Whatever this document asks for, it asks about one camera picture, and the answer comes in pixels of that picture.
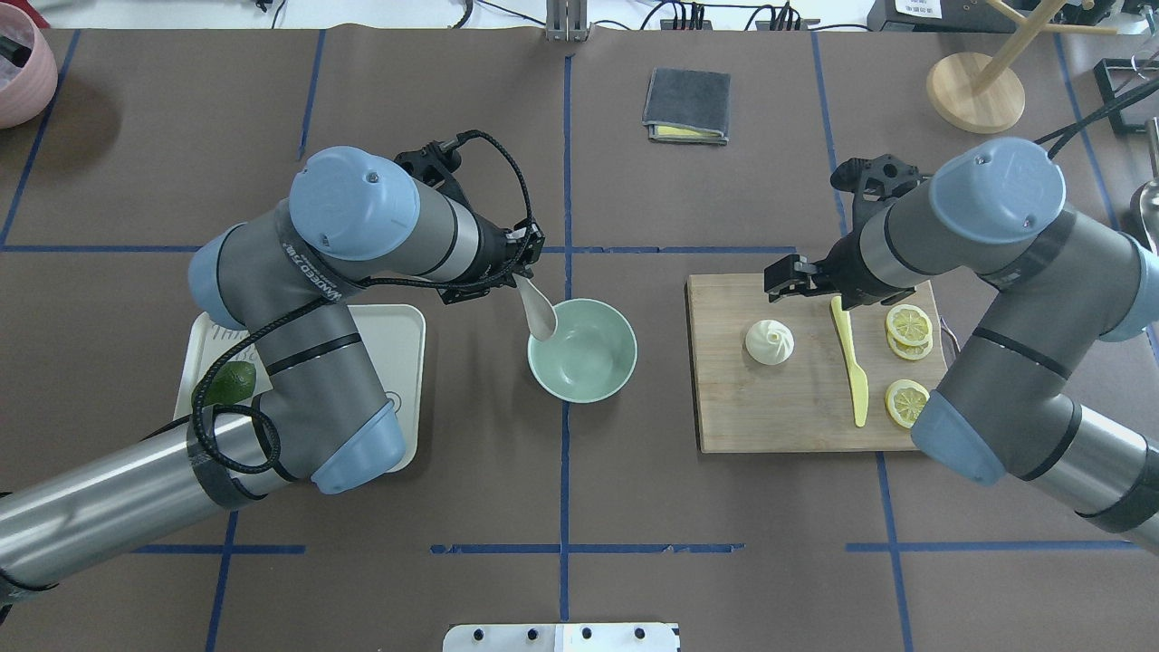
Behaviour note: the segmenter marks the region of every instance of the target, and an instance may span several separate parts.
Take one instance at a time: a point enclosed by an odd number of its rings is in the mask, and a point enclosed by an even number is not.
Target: white spoon
[[[523,299],[523,310],[527,314],[527,328],[531,337],[544,343],[555,335],[555,308],[552,301],[539,291],[530,279],[515,274],[515,286],[519,288]]]

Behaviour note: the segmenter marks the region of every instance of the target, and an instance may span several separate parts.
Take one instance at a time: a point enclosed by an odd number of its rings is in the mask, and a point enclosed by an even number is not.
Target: pink bowl
[[[7,129],[32,119],[49,105],[57,90],[57,60],[44,35],[24,12],[0,3],[0,27],[19,27],[35,34],[32,56],[16,76],[0,88],[0,129]]]

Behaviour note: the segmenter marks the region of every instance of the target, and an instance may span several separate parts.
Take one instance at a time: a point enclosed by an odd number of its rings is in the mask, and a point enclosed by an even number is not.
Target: cutting board
[[[910,379],[933,390],[946,375],[941,338],[911,362],[890,351],[881,305],[853,308],[853,347],[869,378],[869,415],[853,425],[853,401],[841,345],[829,310],[832,295],[786,296],[768,302],[760,273],[688,277],[688,337],[697,427],[704,453],[823,453],[914,450],[910,432],[885,412],[885,390]],[[903,302],[926,310],[938,329],[930,283]],[[744,351],[752,323],[777,318],[796,349],[781,365],[760,365]]]

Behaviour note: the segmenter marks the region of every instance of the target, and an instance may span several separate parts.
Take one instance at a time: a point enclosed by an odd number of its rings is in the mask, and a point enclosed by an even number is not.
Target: gray cloth
[[[656,140],[728,142],[729,87],[727,73],[656,68],[648,85],[643,123]],[[676,126],[704,132],[704,137],[676,138],[656,133],[656,126]]]

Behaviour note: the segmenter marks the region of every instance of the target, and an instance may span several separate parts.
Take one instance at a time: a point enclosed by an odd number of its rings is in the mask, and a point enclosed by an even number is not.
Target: yellow knife
[[[853,395],[853,424],[861,428],[866,425],[866,412],[869,410],[869,379],[866,371],[858,365],[857,354],[853,353],[853,325],[850,323],[850,312],[841,309],[841,295],[833,296],[829,301],[829,308],[833,313],[833,324],[837,325],[837,335],[841,338],[841,352],[845,353],[845,369],[850,373],[850,393]]]

